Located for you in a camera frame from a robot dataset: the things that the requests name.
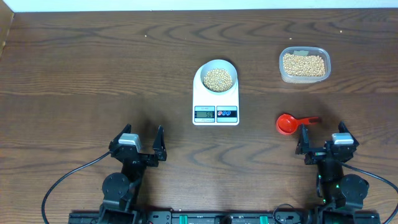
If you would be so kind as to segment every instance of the plastic container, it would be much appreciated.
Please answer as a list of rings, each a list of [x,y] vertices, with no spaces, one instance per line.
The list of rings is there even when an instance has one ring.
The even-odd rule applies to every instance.
[[[321,77],[305,77],[305,76],[289,75],[284,69],[283,59],[285,54],[293,54],[295,50],[308,51],[307,56],[315,55],[321,57],[325,63],[325,75]],[[326,52],[326,50],[323,50],[319,47],[288,47],[285,50],[283,50],[279,56],[279,70],[280,73],[282,74],[283,81],[287,83],[316,83],[324,81],[330,76],[330,71],[331,71],[330,57],[328,52]]]

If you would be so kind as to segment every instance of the wooden table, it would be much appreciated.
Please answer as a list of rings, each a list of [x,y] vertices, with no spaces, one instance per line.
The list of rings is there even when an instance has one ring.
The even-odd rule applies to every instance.
[[[323,118],[309,127],[314,146],[344,120],[361,143],[349,164],[398,184],[397,44],[397,9],[17,14],[0,62],[0,220],[42,223],[49,187],[104,154],[127,123],[149,152],[158,125],[165,129],[169,156],[147,170],[143,204],[272,210],[321,203],[316,167],[294,154],[298,135],[275,130],[283,112]],[[281,80],[279,54],[301,45],[328,51],[329,79]],[[236,127],[192,124],[193,76],[215,58],[238,68]],[[107,157],[65,179],[47,201],[50,223],[97,210],[104,178],[120,170]],[[364,208],[385,220],[397,194],[361,176],[370,183]]]

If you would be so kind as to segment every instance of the red measuring scoop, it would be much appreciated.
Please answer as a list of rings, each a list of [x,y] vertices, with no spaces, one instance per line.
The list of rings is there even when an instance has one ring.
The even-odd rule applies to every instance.
[[[301,124],[319,123],[318,117],[295,119],[292,115],[282,114],[276,121],[276,130],[283,135],[293,134]]]

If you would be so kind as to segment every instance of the scale display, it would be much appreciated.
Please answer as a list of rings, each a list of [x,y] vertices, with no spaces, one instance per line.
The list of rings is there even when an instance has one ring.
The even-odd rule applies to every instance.
[[[214,123],[215,118],[215,106],[196,106],[195,107],[195,122],[200,123]]]
[[[197,111],[196,118],[214,118],[214,111]]]

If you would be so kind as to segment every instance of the measuring spoon handle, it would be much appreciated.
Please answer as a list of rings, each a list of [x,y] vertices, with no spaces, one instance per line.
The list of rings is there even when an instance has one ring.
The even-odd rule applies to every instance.
[[[316,124],[319,123],[321,121],[321,119],[319,117],[311,117],[311,118],[304,118],[304,119],[300,119],[297,120],[299,124]]]

